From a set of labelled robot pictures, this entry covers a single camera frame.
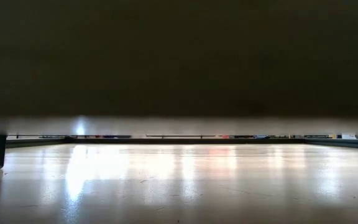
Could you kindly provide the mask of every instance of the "dark wall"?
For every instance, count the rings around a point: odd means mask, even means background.
[[[358,148],[358,139],[305,139],[306,144]]]
[[[75,144],[301,144],[303,139],[71,139]]]
[[[6,141],[6,148],[46,146],[62,143],[64,143],[63,139],[8,139]]]
[[[358,116],[358,1],[0,0],[0,115],[78,114]]]

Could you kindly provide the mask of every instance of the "polished floor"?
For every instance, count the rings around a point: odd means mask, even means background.
[[[0,170],[0,223],[358,223],[358,149],[8,149]]]

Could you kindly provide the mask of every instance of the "shiny floor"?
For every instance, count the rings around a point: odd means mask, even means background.
[[[0,170],[0,223],[358,223],[358,149],[8,149]]]

